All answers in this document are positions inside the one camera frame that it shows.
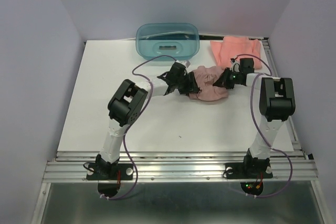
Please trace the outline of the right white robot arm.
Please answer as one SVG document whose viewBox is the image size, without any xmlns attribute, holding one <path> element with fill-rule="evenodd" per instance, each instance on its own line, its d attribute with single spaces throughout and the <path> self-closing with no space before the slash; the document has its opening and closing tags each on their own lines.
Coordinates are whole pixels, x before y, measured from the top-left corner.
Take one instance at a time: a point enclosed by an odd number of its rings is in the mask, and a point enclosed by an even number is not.
<svg viewBox="0 0 336 224">
<path fill-rule="evenodd" d="M 286 153 L 273 147 L 278 131 L 296 109 L 293 82 L 290 78 L 275 78 L 272 72 L 256 73 L 253 55 L 232 58 L 232 65 L 225 68 L 216 87 L 233 89 L 236 85 L 251 87 L 250 113 L 257 134 L 244 161 L 238 166 L 244 175 L 253 177 L 259 172 L 270 173 L 271 151 Z"/>
</svg>

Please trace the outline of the dusty pink ruffled skirt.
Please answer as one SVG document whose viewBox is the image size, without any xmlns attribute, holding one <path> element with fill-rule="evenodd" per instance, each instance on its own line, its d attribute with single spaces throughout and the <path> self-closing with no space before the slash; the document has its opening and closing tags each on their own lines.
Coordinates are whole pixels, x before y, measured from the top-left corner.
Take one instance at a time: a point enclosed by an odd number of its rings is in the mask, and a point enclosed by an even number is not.
<svg viewBox="0 0 336 224">
<path fill-rule="evenodd" d="M 190 99 L 213 102 L 228 97 L 229 93 L 226 88 L 213 86 L 223 73 L 221 67 L 213 66 L 206 68 L 199 66 L 192 72 L 194 73 L 199 92 L 190 93 L 188 95 Z"/>
</svg>

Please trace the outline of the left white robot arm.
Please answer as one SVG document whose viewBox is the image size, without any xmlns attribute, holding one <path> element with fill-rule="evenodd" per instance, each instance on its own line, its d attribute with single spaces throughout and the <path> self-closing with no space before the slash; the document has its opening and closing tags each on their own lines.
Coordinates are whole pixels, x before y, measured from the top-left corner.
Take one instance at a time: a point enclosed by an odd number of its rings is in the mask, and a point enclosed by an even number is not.
<svg viewBox="0 0 336 224">
<path fill-rule="evenodd" d="M 199 92 L 193 72 L 188 72 L 190 62 L 175 60 L 169 71 L 159 76 L 145 76 L 132 71 L 143 82 L 125 79 L 108 103 L 109 127 L 101 151 L 89 168 L 90 172 L 103 179 L 117 175 L 120 148 L 129 127 L 135 123 L 152 97 L 165 96 L 178 91 L 189 95 Z"/>
</svg>

